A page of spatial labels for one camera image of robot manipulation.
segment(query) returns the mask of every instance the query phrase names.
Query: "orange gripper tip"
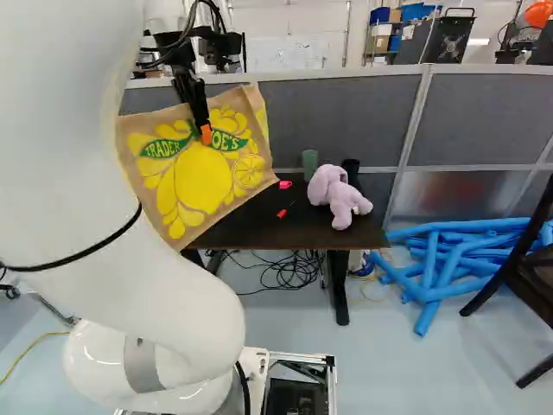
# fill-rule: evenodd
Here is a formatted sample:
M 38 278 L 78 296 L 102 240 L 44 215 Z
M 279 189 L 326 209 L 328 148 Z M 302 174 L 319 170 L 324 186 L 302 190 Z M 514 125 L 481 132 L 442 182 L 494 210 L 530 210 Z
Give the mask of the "orange gripper tip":
M 204 145 L 211 144 L 211 126 L 209 124 L 201 126 L 201 143 Z

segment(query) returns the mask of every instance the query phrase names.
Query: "green cup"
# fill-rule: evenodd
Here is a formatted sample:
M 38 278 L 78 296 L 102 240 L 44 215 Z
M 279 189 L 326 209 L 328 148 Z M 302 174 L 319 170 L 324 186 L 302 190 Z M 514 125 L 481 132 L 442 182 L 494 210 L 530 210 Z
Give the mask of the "green cup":
M 302 151 L 303 178 L 306 182 L 311 180 L 315 171 L 319 167 L 319 151 L 304 150 Z

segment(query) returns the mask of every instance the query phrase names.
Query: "trader joe's bag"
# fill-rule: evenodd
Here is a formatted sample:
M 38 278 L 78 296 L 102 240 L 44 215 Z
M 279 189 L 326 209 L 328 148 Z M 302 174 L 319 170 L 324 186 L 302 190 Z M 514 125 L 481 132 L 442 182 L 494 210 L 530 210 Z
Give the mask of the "trader joe's bag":
M 188 104 L 121 117 L 119 159 L 157 232 L 180 250 L 277 177 L 257 85 L 207 100 L 204 145 Z

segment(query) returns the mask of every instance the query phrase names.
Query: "black tabletop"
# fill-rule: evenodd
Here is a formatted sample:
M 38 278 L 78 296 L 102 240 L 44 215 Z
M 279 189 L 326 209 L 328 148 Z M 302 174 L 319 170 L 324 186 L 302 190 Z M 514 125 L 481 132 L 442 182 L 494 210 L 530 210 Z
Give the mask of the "black tabletop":
M 299 175 L 291 188 L 278 183 L 238 207 L 193 241 L 192 249 L 370 249 L 389 246 L 385 232 L 371 214 L 353 216 L 343 231 L 332 228 L 329 206 L 309 204 L 307 183 Z M 279 219 L 277 213 L 287 209 Z

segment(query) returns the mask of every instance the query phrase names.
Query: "plush toy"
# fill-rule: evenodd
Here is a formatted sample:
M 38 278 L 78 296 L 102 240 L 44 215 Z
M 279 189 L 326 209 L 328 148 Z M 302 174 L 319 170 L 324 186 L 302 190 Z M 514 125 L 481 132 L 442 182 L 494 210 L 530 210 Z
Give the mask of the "plush toy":
M 347 172 L 338 166 L 324 164 L 315 171 L 308 185 L 312 205 L 328 205 L 334 214 L 332 227 L 341 231 L 352 224 L 355 214 L 368 214 L 372 203 L 353 186 L 347 184 Z

